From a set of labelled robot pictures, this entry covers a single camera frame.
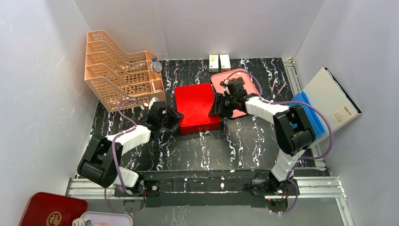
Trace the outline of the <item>red chocolate box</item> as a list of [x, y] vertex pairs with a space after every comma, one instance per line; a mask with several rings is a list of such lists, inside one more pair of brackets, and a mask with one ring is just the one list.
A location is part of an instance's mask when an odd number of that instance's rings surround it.
[[215, 130], [219, 128], [220, 122], [212, 122], [212, 123], [204, 123], [204, 124], [195, 124], [195, 125], [183, 125], [179, 124], [179, 129], [181, 134], [193, 134], [198, 132], [204, 132], [206, 130]]

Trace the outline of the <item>red tin lid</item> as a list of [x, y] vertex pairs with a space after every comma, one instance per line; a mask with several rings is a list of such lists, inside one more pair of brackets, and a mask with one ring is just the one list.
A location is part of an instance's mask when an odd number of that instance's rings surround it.
[[176, 87], [174, 93], [177, 111], [184, 114], [179, 124], [220, 122], [219, 116], [208, 116], [215, 98], [210, 83]]

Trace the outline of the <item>pink plastic tray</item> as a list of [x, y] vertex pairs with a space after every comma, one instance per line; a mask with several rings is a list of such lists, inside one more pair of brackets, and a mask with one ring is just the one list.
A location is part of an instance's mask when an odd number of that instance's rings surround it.
[[215, 90], [214, 103], [209, 116], [235, 119], [246, 115], [244, 101], [259, 95], [259, 91], [250, 78], [250, 73], [235, 69], [211, 76]]

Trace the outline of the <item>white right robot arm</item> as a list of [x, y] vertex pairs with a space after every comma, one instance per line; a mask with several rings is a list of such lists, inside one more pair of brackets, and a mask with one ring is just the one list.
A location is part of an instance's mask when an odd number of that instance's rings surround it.
[[312, 126], [306, 107], [306, 102], [294, 101], [275, 103], [262, 98], [255, 93], [247, 93], [244, 80], [225, 79], [221, 86], [223, 93], [215, 93], [215, 100], [209, 112], [210, 116], [218, 115], [224, 118], [233, 116], [235, 110], [260, 117], [274, 125], [279, 154], [268, 179], [247, 188], [256, 188], [266, 193], [286, 191], [287, 186], [294, 184], [294, 169], [300, 162], [305, 150], [316, 140], [316, 132]]

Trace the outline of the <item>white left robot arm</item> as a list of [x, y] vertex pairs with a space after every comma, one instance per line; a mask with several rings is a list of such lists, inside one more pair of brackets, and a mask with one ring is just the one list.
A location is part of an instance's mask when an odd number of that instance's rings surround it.
[[121, 158], [126, 152], [148, 143], [157, 130], [175, 128], [184, 115], [155, 97], [143, 106], [148, 109], [143, 121], [136, 123], [122, 114], [123, 118], [132, 122], [131, 128], [115, 135], [107, 135], [86, 149], [77, 166], [79, 176], [104, 189], [114, 185], [122, 193], [145, 195], [147, 188], [143, 176], [122, 167]]

